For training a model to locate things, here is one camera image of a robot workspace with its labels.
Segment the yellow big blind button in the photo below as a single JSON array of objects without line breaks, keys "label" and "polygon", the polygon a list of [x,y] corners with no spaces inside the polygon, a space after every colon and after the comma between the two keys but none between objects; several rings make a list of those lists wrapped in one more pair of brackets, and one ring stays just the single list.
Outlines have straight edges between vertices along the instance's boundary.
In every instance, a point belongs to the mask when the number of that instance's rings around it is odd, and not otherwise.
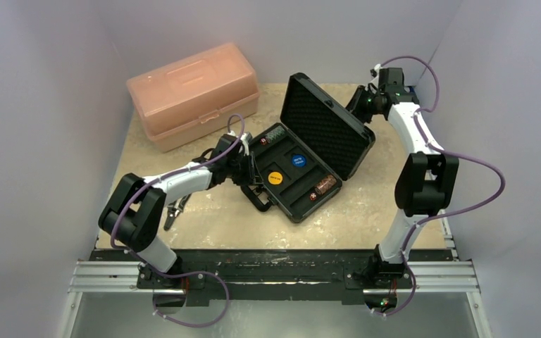
[{"label": "yellow big blind button", "polygon": [[271,185],[279,185],[283,182],[284,177],[281,172],[273,171],[268,174],[268,182]]}]

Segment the blue small blind button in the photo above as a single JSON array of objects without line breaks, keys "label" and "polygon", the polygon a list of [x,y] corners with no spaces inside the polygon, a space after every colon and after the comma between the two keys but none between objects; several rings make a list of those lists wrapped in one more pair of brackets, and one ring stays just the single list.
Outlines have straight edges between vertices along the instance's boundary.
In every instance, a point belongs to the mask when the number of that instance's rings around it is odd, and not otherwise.
[{"label": "blue small blind button", "polygon": [[307,164],[306,157],[301,154],[294,154],[291,158],[292,165],[297,168],[303,168]]}]

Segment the black foam-lined poker case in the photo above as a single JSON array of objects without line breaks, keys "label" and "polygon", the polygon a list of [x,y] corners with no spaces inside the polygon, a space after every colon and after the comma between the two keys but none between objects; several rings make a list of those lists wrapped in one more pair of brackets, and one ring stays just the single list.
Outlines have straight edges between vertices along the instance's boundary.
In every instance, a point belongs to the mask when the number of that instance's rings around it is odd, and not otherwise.
[{"label": "black foam-lined poker case", "polygon": [[[285,134],[276,142],[260,141],[274,128]],[[243,194],[260,212],[277,206],[292,222],[300,223],[334,197],[350,179],[375,143],[375,134],[332,98],[308,75],[290,76],[279,122],[252,138],[259,170],[259,184],[242,186]],[[292,165],[294,154],[306,157],[303,168]],[[268,174],[278,171],[284,180],[279,185],[268,182]],[[315,201],[309,196],[327,175],[336,185]]]}]

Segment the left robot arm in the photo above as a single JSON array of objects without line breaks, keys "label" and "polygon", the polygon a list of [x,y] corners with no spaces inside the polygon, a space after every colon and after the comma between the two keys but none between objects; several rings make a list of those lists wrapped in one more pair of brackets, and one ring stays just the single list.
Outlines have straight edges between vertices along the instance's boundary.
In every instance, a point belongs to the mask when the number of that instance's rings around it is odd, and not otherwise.
[{"label": "left robot arm", "polygon": [[99,228],[149,264],[155,270],[155,280],[163,287],[175,287],[184,274],[181,258],[158,235],[164,209],[227,179],[235,184],[251,182],[251,139],[248,132],[241,136],[224,134],[215,148],[179,169],[159,176],[122,176],[99,216]]}]

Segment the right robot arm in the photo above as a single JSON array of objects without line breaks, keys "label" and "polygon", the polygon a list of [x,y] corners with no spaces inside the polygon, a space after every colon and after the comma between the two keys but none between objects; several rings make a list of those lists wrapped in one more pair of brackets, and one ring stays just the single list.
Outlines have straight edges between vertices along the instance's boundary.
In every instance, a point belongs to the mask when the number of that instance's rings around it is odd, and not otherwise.
[{"label": "right robot arm", "polygon": [[404,86],[401,68],[377,65],[371,75],[367,86],[358,86],[347,110],[363,123],[383,116],[408,153],[394,188],[397,213],[362,272],[372,284],[383,287],[405,273],[409,250],[426,218],[449,206],[459,159],[436,150],[438,143],[423,119],[416,94]]}]

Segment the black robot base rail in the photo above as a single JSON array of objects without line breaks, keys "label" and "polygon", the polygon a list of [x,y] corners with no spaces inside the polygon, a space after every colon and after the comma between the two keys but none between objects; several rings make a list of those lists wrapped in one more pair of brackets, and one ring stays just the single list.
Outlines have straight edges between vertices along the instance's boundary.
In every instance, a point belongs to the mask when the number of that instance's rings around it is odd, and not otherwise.
[{"label": "black robot base rail", "polygon": [[180,249],[183,276],[162,277],[136,258],[113,249],[94,250],[109,283],[128,281],[127,290],[151,292],[156,306],[204,307],[211,301],[336,301],[390,310],[397,294],[410,291],[412,280],[443,277],[452,264],[444,249],[411,253],[401,277],[371,279],[362,272],[370,249]]}]

